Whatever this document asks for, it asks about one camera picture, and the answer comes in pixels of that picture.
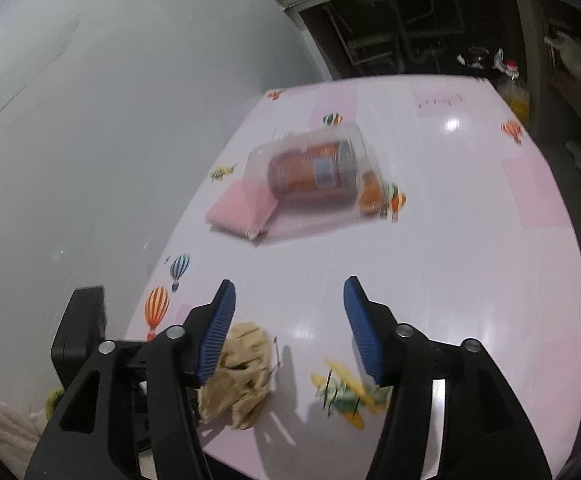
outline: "brown paper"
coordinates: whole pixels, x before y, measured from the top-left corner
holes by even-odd
[[[230,409],[233,428],[253,425],[268,395],[270,347],[255,323],[238,323],[228,333],[215,374],[200,388],[198,400],[204,421]]]

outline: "table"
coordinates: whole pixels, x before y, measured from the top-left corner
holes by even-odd
[[[255,246],[211,232],[206,211],[244,172],[249,152],[287,132],[355,121],[384,176],[407,194],[398,222]],[[277,336],[282,366],[250,430],[200,428],[209,454],[255,479],[364,478],[382,416],[360,432],[326,416],[310,374],[325,358],[364,377],[343,310],[343,282],[359,276],[372,301],[430,339],[483,342],[519,397],[553,474],[581,416],[581,257],[552,174],[527,134],[502,131],[512,112],[490,83],[453,76],[388,76],[269,92],[218,157],[232,174],[202,183],[175,228],[126,338],[146,338],[144,302],[170,292],[170,265],[190,254],[157,331],[208,303],[221,280],[237,287],[234,322]],[[435,382],[423,477],[436,474],[443,381]]]

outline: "plastic bottle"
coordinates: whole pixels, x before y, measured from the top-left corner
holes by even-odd
[[[497,81],[497,92],[506,101],[512,112],[520,120],[521,124],[528,126],[530,116],[530,92],[522,78],[514,61],[506,61],[502,70],[503,75]]]

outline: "orange striped hot air balloon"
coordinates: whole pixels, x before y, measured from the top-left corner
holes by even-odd
[[[149,327],[146,341],[151,341],[155,338],[155,329],[164,319],[169,304],[170,299],[166,289],[163,286],[156,286],[144,305],[144,319]]]

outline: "white cloth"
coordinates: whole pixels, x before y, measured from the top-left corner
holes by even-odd
[[[0,402],[0,459],[17,478],[24,478],[45,427],[43,410],[26,415],[10,410]]]

